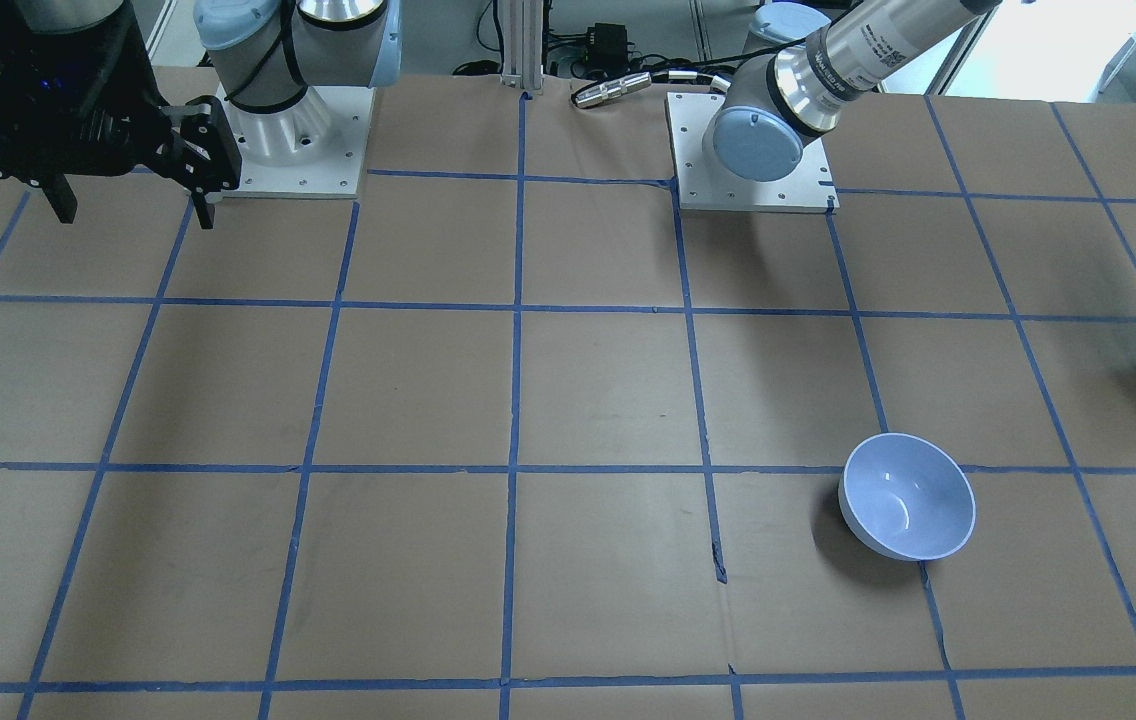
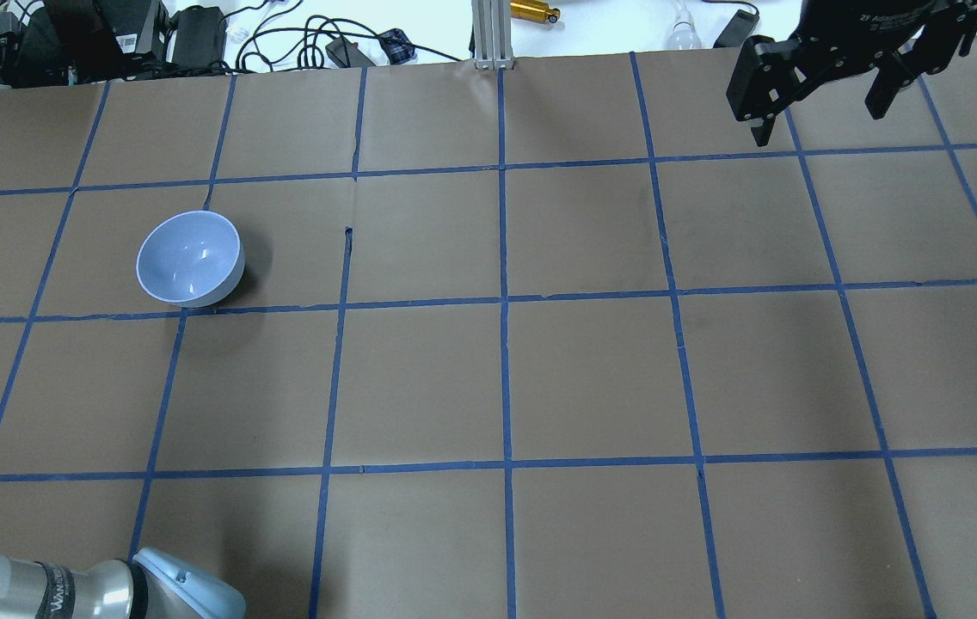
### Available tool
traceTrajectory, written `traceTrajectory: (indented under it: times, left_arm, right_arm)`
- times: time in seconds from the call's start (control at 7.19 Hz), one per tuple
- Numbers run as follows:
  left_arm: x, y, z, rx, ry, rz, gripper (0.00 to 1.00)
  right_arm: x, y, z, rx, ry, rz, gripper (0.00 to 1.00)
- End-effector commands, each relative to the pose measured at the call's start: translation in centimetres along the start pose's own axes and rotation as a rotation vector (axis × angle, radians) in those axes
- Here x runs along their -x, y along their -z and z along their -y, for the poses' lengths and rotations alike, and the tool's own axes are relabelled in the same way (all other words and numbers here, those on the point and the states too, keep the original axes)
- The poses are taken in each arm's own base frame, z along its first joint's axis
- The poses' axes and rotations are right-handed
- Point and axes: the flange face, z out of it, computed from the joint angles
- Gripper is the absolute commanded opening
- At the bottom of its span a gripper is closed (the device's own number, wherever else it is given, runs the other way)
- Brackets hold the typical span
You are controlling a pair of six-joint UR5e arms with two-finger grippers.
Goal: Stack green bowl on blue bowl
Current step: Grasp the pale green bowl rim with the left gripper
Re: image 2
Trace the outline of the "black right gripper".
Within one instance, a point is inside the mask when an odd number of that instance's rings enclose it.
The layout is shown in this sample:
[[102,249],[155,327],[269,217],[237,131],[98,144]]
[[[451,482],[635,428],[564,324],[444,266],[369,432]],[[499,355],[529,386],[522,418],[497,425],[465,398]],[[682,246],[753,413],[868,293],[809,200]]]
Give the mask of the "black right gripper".
[[965,58],[976,36],[977,1],[804,1],[789,38],[751,35],[741,44],[726,101],[764,148],[792,103],[874,70],[863,102],[879,120],[919,76]]

